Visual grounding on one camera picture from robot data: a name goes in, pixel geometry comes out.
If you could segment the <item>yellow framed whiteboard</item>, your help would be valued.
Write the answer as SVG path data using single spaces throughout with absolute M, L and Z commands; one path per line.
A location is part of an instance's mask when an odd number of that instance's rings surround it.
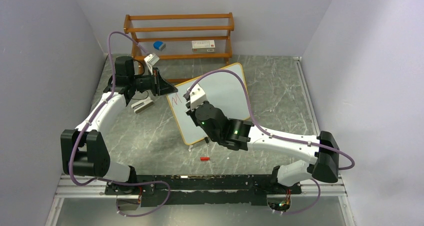
M 184 98 L 187 90 L 196 84 L 203 88 L 207 97 L 207 101 L 195 112 L 199 125 L 194 125 L 186 114 L 187 101 Z M 176 88 L 178 92 L 169 94 L 167 99 L 186 145 L 202 141 L 205 137 L 219 143 L 235 138 L 250 117 L 246 81 L 240 63 L 190 79 L 176 85 Z

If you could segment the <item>red marker cap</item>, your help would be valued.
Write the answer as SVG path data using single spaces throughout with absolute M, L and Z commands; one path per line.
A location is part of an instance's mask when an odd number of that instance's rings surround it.
M 200 157 L 199 158 L 202 162 L 206 162 L 206 161 L 209 161 L 210 160 L 210 158 L 209 157 Z

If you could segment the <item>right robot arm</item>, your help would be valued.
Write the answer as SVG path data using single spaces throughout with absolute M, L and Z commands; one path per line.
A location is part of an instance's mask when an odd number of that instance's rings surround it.
M 186 114 L 200 127 L 211 141 L 229 150 L 264 150 L 297 158 L 294 163 L 276 166 L 270 179 L 270 188 L 282 193 L 288 187 L 308 179 L 324 183 L 339 180 L 339 146 L 328 131 L 319 135 L 284 133 L 259 128 L 248 120 L 228 118 L 221 109 L 204 101 L 196 109 L 186 103 Z

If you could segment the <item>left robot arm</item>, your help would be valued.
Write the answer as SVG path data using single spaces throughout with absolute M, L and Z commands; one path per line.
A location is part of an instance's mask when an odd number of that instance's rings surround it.
M 135 59 L 119 56 L 112 67 L 112 75 L 103 94 L 89 116 L 74 129 L 66 129 L 60 136 L 62 166 L 65 174 L 77 186 L 76 176 L 91 176 L 114 182 L 126 194 L 140 185 L 134 167 L 111 161 L 103 136 L 109 132 L 120 112 L 128 106 L 136 92 L 151 91 L 154 96 L 176 93 L 178 89 L 165 80 L 155 64 L 159 57 L 151 53 L 141 62 L 147 73 L 136 74 Z

